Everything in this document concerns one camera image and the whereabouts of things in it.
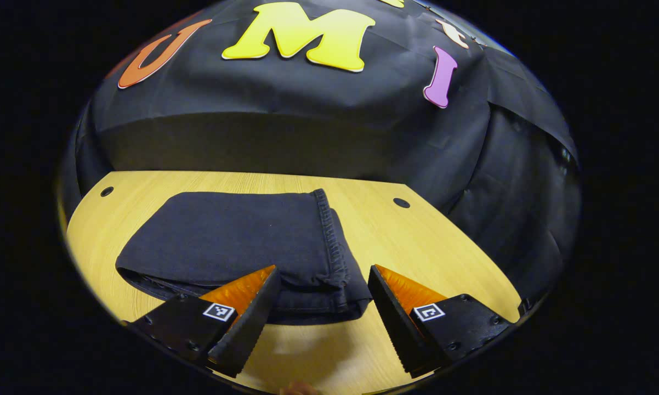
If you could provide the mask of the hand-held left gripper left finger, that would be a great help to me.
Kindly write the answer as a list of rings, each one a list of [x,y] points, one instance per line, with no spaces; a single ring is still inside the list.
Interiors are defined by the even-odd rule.
[[[187,365],[236,377],[254,350],[280,290],[274,265],[202,296],[178,294],[124,327]]]

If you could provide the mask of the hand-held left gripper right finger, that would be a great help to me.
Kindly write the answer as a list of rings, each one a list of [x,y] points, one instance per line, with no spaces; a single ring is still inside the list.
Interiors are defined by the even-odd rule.
[[[449,368],[515,327],[470,294],[445,297],[373,265],[368,288],[404,371],[417,378]]]

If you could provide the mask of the dark blue jeans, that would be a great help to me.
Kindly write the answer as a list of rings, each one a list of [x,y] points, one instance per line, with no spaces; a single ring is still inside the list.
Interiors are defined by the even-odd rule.
[[[179,193],[135,231],[115,264],[129,285],[159,300],[201,297],[269,266],[280,272],[270,324],[356,320],[372,302],[339,214],[322,189]]]

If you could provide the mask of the black backdrop cloth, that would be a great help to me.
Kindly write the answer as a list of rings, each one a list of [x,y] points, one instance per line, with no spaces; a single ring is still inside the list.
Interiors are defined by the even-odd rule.
[[[521,297],[542,298],[582,208],[567,122],[470,21],[400,1],[214,0],[149,38],[82,108],[60,169],[65,220],[110,172],[402,183]]]

